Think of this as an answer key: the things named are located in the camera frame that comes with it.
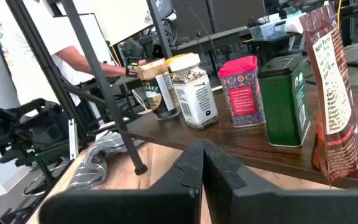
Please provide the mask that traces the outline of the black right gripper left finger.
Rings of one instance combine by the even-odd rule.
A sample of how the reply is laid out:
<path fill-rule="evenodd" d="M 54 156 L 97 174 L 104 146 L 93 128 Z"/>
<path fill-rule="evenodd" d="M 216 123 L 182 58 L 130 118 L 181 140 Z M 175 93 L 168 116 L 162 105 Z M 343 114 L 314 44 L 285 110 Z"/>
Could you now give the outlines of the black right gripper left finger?
<path fill-rule="evenodd" d="M 40 224 L 199 224 L 204 146 L 184 151 L 146 144 L 149 162 L 138 186 L 127 174 L 109 176 L 106 187 L 73 189 L 50 197 L 40 208 Z"/>

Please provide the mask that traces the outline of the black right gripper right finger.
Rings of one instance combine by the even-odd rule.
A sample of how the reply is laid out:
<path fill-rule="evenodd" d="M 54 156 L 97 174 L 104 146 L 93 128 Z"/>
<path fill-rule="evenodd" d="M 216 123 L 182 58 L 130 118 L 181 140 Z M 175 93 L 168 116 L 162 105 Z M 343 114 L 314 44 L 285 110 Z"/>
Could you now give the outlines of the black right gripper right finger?
<path fill-rule="evenodd" d="M 358 224 L 358 190 L 283 190 L 204 141 L 203 183 L 217 224 Z"/>

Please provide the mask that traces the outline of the green black pepper tin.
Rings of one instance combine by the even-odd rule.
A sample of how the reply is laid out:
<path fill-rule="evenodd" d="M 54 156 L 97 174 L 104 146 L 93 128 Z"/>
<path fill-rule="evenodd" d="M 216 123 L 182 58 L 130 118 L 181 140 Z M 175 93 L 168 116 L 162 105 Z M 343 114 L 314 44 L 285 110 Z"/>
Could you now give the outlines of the green black pepper tin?
<path fill-rule="evenodd" d="M 301 54 L 273 58 L 258 72 L 268 141 L 272 146 L 303 145 L 310 125 L 304 72 Z"/>

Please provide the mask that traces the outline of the seed seasoning jar white lid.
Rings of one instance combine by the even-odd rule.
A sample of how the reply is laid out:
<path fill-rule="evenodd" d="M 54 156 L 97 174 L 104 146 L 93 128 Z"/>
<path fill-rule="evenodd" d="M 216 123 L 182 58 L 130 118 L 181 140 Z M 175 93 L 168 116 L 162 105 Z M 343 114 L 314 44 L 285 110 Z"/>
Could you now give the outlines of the seed seasoning jar white lid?
<path fill-rule="evenodd" d="M 218 122 L 218 110 L 208 74 L 198 54 L 188 53 L 169 63 L 173 86 L 187 125 L 194 129 Z"/>

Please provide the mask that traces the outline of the smoked paprika tin red lid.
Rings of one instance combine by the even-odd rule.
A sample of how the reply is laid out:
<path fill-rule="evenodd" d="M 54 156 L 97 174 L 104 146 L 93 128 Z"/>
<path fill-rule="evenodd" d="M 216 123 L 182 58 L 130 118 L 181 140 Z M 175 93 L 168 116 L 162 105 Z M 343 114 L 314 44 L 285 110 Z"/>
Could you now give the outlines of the smoked paprika tin red lid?
<path fill-rule="evenodd" d="M 218 72 L 231 124 L 235 128 L 265 123 L 257 75 L 258 63 L 254 55 L 230 60 Z"/>

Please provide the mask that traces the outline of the furikake jar with tan lid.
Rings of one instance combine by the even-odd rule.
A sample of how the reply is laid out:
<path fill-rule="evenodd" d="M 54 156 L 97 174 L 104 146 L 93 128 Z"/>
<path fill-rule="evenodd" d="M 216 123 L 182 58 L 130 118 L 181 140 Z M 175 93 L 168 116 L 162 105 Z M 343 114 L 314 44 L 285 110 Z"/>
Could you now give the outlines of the furikake jar with tan lid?
<path fill-rule="evenodd" d="M 137 75 L 157 120 L 180 114 L 180 104 L 164 58 L 138 66 Z"/>

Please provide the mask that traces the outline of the taco seasoning mix packet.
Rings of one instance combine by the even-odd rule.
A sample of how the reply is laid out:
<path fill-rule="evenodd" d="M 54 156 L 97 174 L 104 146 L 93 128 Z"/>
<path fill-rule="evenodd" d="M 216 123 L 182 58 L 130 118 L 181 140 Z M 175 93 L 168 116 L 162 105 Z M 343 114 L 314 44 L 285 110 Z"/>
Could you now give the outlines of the taco seasoning mix packet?
<path fill-rule="evenodd" d="M 358 125 L 333 2 L 300 17 L 318 89 L 312 165 L 329 183 L 358 176 Z"/>

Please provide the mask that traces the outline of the grey checked cloth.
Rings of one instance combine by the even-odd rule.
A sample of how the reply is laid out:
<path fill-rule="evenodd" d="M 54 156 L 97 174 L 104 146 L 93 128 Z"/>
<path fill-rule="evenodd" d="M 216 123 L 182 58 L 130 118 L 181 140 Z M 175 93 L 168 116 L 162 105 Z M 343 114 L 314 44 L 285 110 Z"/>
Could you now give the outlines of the grey checked cloth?
<path fill-rule="evenodd" d="M 126 152 L 127 147 L 119 133 L 105 131 L 99 134 L 94 144 L 87 150 L 67 190 L 91 189 L 102 184 L 108 173 L 108 159 Z"/>

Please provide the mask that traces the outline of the white metal strip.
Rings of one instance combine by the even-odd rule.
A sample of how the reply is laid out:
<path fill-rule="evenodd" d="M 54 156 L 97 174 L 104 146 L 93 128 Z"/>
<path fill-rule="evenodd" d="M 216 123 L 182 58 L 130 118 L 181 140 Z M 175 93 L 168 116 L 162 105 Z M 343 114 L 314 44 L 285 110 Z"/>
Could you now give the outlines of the white metal strip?
<path fill-rule="evenodd" d="M 68 130 L 69 130 L 69 147 L 70 147 L 70 160 L 77 158 L 79 154 L 78 150 L 78 131 L 77 125 L 74 119 L 68 121 Z"/>

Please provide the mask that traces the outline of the black handheld device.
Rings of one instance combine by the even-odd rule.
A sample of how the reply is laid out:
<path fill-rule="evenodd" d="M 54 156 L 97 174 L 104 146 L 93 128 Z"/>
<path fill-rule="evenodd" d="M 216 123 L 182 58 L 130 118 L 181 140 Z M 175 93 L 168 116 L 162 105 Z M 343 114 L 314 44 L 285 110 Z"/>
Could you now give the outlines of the black handheld device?
<path fill-rule="evenodd" d="M 126 76 L 137 76 L 137 67 L 139 66 L 139 59 L 136 57 L 126 58 Z"/>

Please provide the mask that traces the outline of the grey background desk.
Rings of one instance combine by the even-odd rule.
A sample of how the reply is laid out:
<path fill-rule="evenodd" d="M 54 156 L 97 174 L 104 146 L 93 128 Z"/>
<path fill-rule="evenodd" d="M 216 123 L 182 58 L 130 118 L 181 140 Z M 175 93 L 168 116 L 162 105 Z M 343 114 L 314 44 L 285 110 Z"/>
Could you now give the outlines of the grey background desk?
<path fill-rule="evenodd" d="M 182 54 L 184 51 L 193 50 L 193 48 L 197 48 L 200 45 L 205 50 L 212 49 L 213 45 L 215 47 L 218 47 L 221 45 L 230 44 L 231 42 L 238 42 L 240 41 L 241 37 L 244 37 L 249 34 L 249 28 L 247 26 L 243 26 L 231 30 L 226 30 L 223 32 L 218 32 L 209 36 L 193 39 L 184 44 L 173 46 L 171 47 L 171 49 L 178 52 L 179 54 Z"/>

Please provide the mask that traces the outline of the clear plastic bin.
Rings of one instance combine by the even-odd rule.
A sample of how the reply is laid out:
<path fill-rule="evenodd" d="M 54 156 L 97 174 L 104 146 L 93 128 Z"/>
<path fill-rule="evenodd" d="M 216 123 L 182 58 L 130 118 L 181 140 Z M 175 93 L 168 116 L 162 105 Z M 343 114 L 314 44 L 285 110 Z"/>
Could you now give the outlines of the clear plastic bin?
<path fill-rule="evenodd" d="M 269 22 L 261 26 L 251 27 L 250 33 L 254 41 L 272 40 L 287 34 L 286 21 Z"/>

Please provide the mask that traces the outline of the cream board panel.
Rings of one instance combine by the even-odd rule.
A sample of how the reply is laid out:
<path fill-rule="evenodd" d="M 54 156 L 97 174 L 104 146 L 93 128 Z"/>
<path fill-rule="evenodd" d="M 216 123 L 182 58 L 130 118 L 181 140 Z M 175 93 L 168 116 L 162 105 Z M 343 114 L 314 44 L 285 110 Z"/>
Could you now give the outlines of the cream board panel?
<path fill-rule="evenodd" d="M 90 0 L 102 33 L 118 44 L 153 24 L 146 0 Z"/>

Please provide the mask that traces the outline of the person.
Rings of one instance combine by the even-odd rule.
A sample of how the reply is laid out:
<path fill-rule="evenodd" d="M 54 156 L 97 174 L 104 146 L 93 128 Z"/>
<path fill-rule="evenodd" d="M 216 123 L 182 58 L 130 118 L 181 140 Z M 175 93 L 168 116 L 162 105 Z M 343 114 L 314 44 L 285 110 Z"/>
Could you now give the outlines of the person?
<path fill-rule="evenodd" d="M 40 36 L 38 46 L 45 47 L 45 53 L 69 83 L 79 84 L 94 77 L 85 54 L 78 50 L 67 27 L 60 24 L 48 12 L 41 0 L 19 0 L 24 5 L 34 31 Z M 51 87 L 45 72 L 35 55 L 34 46 L 28 35 L 18 23 L 8 6 L 0 11 L 0 41 L 7 50 L 7 59 L 11 68 L 11 80 L 20 104 L 42 98 L 58 103 L 58 97 Z"/>

